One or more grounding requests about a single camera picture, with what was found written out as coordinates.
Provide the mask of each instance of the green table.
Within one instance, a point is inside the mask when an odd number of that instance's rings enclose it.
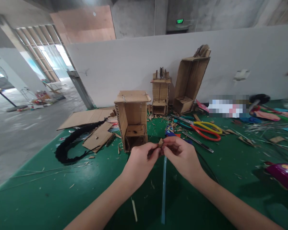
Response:
[[[270,106],[280,107],[280,103],[271,102]],[[199,117],[203,121],[211,121],[207,116]],[[221,128],[234,129],[246,135],[242,127],[231,123],[232,119],[213,120]],[[153,123],[155,126],[148,123],[149,140],[158,142],[160,137],[164,137],[167,121],[161,122],[159,118],[153,119]],[[60,133],[14,176],[32,173],[28,171],[47,171],[63,167],[55,158],[54,151],[56,144],[60,143],[59,138],[68,134],[68,130]],[[260,139],[257,135],[261,133],[247,137]],[[288,133],[266,132],[264,136],[272,138],[277,135],[288,138]],[[288,229],[288,191],[264,174],[262,169],[255,167],[265,160],[288,163],[288,153],[279,154],[272,145],[260,141],[256,142],[262,148],[253,148],[238,140],[238,136],[234,134],[222,136],[218,144],[195,133],[192,136],[214,150],[212,154],[195,145],[223,187]],[[0,229],[63,229],[122,172],[128,155],[123,151],[118,155],[117,145],[120,142],[121,140],[116,138],[109,147],[103,147],[97,155],[93,155],[95,159],[78,162],[83,165],[89,161],[87,166],[67,170],[65,168],[63,172],[64,169],[60,169],[10,178],[0,186]],[[78,143],[68,155],[71,158],[85,150],[81,143]],[[166,174],[166,224],[162,225],[163,162],[163,157],[158,159],[147,180],[132,195],[138,222],[135,222],[132,202],[128,199],[109,221],[106,229],[234,229],[204,196],[182,178],[170,161],[167,162]],[[211,175],[205,163],[201,163]]]

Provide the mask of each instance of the orange-handled scissors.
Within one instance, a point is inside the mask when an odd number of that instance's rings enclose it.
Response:
[[[179,120],[181,120],[181,121],[184,121],[184,122],[190,124],[190,126],[191,126],[196,132],[198,132],[198,134],[200,134],[200,135],[201,135],[203,138],[205,138],[205,139],[208,139],[208,140],[210,140],[210,141],[215,141],[215,142],[221,140],[221,137],[220,137],[219,134],[222,133],[222,129],[220,129],[220,128],[219,128],[218,126],[216,126],[215,124],[212,124],[212,123],[210,123],[210,122],[204,122],[204,121],[190,121],[190,120],[187,120],[187,119],[184,119],[184,118],[175,116],[175,115],[172,115],[172,116],[175,117],[176,119],[179,119]],[[207,127],[206,125],[203,125],[203,124],[211,125],[212,127],[215,127],[218,131],[215,131],[215,130],[213,130],[213,129],[211,129],[211,128]],[[201,131],[202,131],[202,132],[206,132],[206,133],[213,134],[213,135],[215,135],[217,138],[210,138],[210,137],[204,135]]]

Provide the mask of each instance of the wall outlet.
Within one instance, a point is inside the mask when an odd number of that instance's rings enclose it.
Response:
[[[250,70],[238,70],[236,76],[234,77],[234,81],[244,81],[249,77],[250,73]]]

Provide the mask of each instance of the green exit sign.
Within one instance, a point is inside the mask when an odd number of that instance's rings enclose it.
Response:
[[[176,20],[176,24],[182,24],[183,23],[183,19],[177,19]]]

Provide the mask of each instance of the concrete floor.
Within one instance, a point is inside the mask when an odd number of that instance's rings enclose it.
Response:
[[[51,106],[6,112],[12,105],[0,95],[0,184],[56,137],[56,129],[73,112],[86,110],[70,79],[59,83],[66,99]],[[14,104],[28,104],[16,89],[4,93]]]

